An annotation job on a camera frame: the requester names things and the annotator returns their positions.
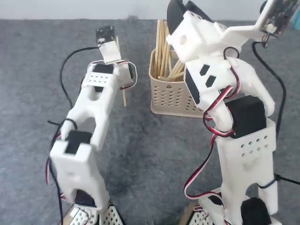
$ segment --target black rectangular cutout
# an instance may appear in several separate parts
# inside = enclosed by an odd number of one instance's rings
[[[93,72],[95,73],[103,73],[103,74],[113,74],[114,66],[113,64],[106,65],[106,64],[97,64]]]
[[[66,140],[69,141],[65,153],[76,155],[81,143],[90,143],[92,134],[89,132],[71,130]]]
[[[200,71],[200,75],[204,76],[206,75],[207,71],[209,70],[210,66],[209,65],[204,65]]]
[[[186,70],[185,82],[187,84],[189,92],[191,93],[191,96],[193,97],[196,105],[199,104],[200,103],[200,94],[199,94],[197,86],[196,86],[195,82],[193,81],[193,78],[188,69]]]

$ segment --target bamboo skewer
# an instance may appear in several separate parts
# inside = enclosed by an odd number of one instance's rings
[[[159,31],[160,36],[159,36],[159,48],[158,48],[158,60],[157,60],[157,76],[160,75],[162,51],[165,43],[165,31],[163,29],[164,23],[161,20],[159,20],[159,23],[160,23],[160,31]]]
[[[155,47],[155,60],[154,60],[154,78],[158,74],[158,52],[160,43],[160,21],[157,21],[157,31],[156,31],[156,47]]]
[[[180,73],[180,72],[183,70],[183,68],[184,68],[184,64],[183,64],[183,63],[180,63],[180,65],[179,65],[179,66],[177,67],[177,69],[174,71],[174,73],[173,73],[172,76],[174,76],[174,75]]]
[[[166,37],[169,35],[169,29],[168,29],[168,25],[167,22],[165,22],[165,33],[166,33]],[[168,69],[168,61],[169,61],[169,55],[170,55],[170,49],[171,46],[168,45],[167,41],[165,41],[165,44],[167,45],[167,50],[166,50],[166,54],[165,54],[165,70],[164,70],[164,77],[167,77],[167,69]]]
[[[160,68],[160,77],[164,77],[165,74],[166,74],[166,70],[167,70],[167,52],[168,52],[168,49],[170,49],[170,46],[168,45],[167,43],[167,40],[166,40],[166,37],[168,36],[168,27],[166,25],[166,22],[162,23],[163,24],[163,29],[164,29],[164,32],[165,32],[165,46],[164,46],[164,50],[163,50],[163,57],[162,57],[162,65],[161,65],[161,68]]]
[[[116,37],[116,43],[117,43],[118,49],[120,51],[120,44],[119,44],[119,37],[118,36]],[[122,90],[122,93],[123,93],[124,107],[127,107],[126,90]]]
[[[175,74],[175,75],[173,75],[172,77],[170,77],[169,80],[170,80],[170,81],[174,81],[174,80],[176,80],[177,78],[179,78],[179,77],[181,77],[181,76],[183,76],[183,75],[184,75],[184,72],[181,72],[181,73],[179,73],[179,74]]]
[[[172,77],[174,75],[174,72],[177,71],[178,67],[180,66],[180,60],[177,61],[177,63],[175,64],[175,66],[173,67],[172,71],[170,72],[168,78]]]

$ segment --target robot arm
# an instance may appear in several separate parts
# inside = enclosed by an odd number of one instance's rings
[[[61,192],[69,203],[88,213],[91,225],[96,223],[98,215],[103,224],[109,206],[109,194],[97,169],[95,151],[102,149],[117,91],[135,85],[131,62],[120,60],[113,27],[101,28],[97,34],[104,61],[89,64],[76,104],[61,127],[61,140],[54,143],[50,152]],[[79,126],[91,117],[96,123],[94,132],[79,131]]]

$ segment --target black cable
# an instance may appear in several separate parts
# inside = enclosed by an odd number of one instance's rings
[[[237,53],[237,57],[236,57],[236,58],[237,58],[237,59],[240,58],[240,52],[239,52],[239,50],[237,50],[237,49],[234,48],[234,47],[227,47],[227,48],[225,48],[224,51],[223,51],[223,58],[224,58],[224,60],[227,60],[226,52],[227,52],[229,49],[232,49],[232,50],[236,51],[236,53]],[[236,71],[234,70],[234,68],[233,68],[232,66],[230,67],[230,70],[231,70],[231,72],[233,73],[233,75],[234,75],[234,77],[235,77],[235,79],[236,79],[236,86],[235,86],[235,88],[234,88],[233,93],[232,93],[230,96],[228,96],[227,98],[232,98],[233,96],[236,96],[237,93],[238,93],[238,91],[239,91],[239,86],[240,86],[240,78],[239,78],[239,75],[236,73]]]
[[[280,83],[281,88],[282,88],[282,101],[281,101],[281,105],[280,105],[280,109],[279,109],[279,114],[278,114],[278,119],[277,119],[277,125],[276,125],[276,138],[278,138],[278,134],[279,134],[279,131],[280,131],[280,126],[281,126],[281,120],[282,120],[282,116],[283,116],[283,111],[284,111],[284,108],[285,108],[286,87],[285,87],[285,83],[280,78],[280,76],[257,53],[257,50],[256,50],[256,45],[257,44],[262,44],[262,46],[265,48],[266,47],[266,42],[257,42],[257,41],[253,42],[252,43],[253,53],[256,56],[256,58],[266,67],[266,69],[278,80],[278,82]],[[258,187],[262,188],[262,189],[266,189],[266,188],[270,187],[273,183],[275,183],[275,181],[280,181],[280,180],[285,180],[287,182],[300,185],[300,182],[298,182],[298,181],[285,178],[285,177],[283,177],[283,176],[281,176],[279,174],[275,174],[275,178],[274,178],[273,181],[271,181],[269,184],[267,184],[264,187],[261,187],[261,186],[258,186]]]
[[[60,225],[63,225],[64,224],[64,215],[63,215],[63,212],[62,212],[62,203],[61,203],[61,197],[60,197],[60,187],[58,185],[58,181],[56,179],[55,173],[54,173],[53,168],[52,168],[52,161],[51,161],[51,159],[49,159],[49,170],[50,170],[50,173],[52,175],[52,178],[54,180],[54,183],[55,183],[55,186],[56,186],[56,190],[57,190],[58,205],[59,205],[59,208],[60,208]]]
[[[59,123],[53,122],[51,120],[47,120],[47,123],[52,124],[52,125],[56,125],[56,126],[60,125]]]
[[[275,174],[275,179],[278,180],[278,181],[284,180],[284,181],[287,181],[287,182],[290,182],[290,183],[293,183],[293,184],[300,185],[300,182],[282,177],[279,174]]]
[[[72,103],[72,100],[71,100],[69,94],[67,93],[67,90],[66,90],[66,88],[65,88],[65,86],[64,86],[64,84],[63,84],[63,81],[62,81],[62,71],[63,71],[63,69],[64,69],[64,67],[65,67],[66,62],[67,62],[74,54],[79,53],[79,52],[83,52],[83,51],[86,51],[86,50],[93,50],[93,49],[98,49],[98,47],[87,47],[87,48],[82,48],[82,49],[78,49],[78,50],[76,50],[76,51],[73,51],[71,54],[69,54],[69,55],[66,57],[66,59],[63,61],[62,65],[61,65],[61,67],[60,67],[60,86],[61,86],[61,89],[62,89],[62,91],[64,92],[64,94],[65,94],[65,96],[66,96],[66,98],[67,98],[69,104],[70,104],[70,109],[73,108],[73,103]]]
[[[284,108],[285,108],[286,87],[285,87],[285,84],[284,84],[283,80],[280,78],[280,76],[278,76],[278,74],[276,74],[276,72],[257,53],[257,50],[256,50],[256,45],[257,44],[263,44],[263,42],[256,42],[255,41],[255,42],[252,43],[252,50],[253,50],[254,55],[264,65],[264,67],[266,67],[266,69],[278,80],[278,82],[280,83],[281,88],[282,88],[282,93],[283,93],[282,94],[282,101],[281,101],[279,114],[278,114],[278,119],[277,119],[277,125],[276,125],[276,138],[278,138],[279,131],[280,131],[280,126],[281,126],[281,120],[282,120],[282,116],[283,116],[283,111],[284,111]]]
[[[70,122],[73,124],[75,130],[78,129],[78,126],[77,126],[77,124],[76,124],[76,122],[75,122],[74,120],[72,120],[72,119],[70,119],[70,118],[66,118],[65,121],[70,121]]]

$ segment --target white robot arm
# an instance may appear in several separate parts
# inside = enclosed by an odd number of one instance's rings
[[[88,218],[82,224],[91,225],[97,221],[104,224],[109,207],[109,194],[97,169],[95,151],[102,149],[117,91],[136,84],[129,67],[131,62],[121,60],[113,27],[104,27],[98,32],[104,61],[89,64],[76,104],[61,127],[61,140],[54,143],[50,152],[64,198],[84,210]],[[88,118],[95,119],[93,134],[78,131]]]
[[[274,113],[275,103],[254,68],[240,60],[239,55],[249,39],[264,42],[270,36],[280,36],[297,7],[298,0],[269,0],[254,26],[227,28],[213,22],[191,1],[183,5],[180,0],[171,0],[168,6],[170,35],[166,40],[186,64],[185,83],[197,107],[204,111],[205,126],[214,133],[211,151],[216,140],[223,178],[219,189],[196,196],[187,194],[188,186],[207,164],[210,152],[185,185],[186,196],[199,200],[195,211],[204,213],[201,220],[194,215],[192,222],[280,224],[270,217],[278,210],[272,157],[276,125],[268,119]],[[244,96],[225,101],[239,93]],[[206,120],[213,120],[216,127],[209,127]],[[252,184],[258,185],[259,199],[246,196]]]

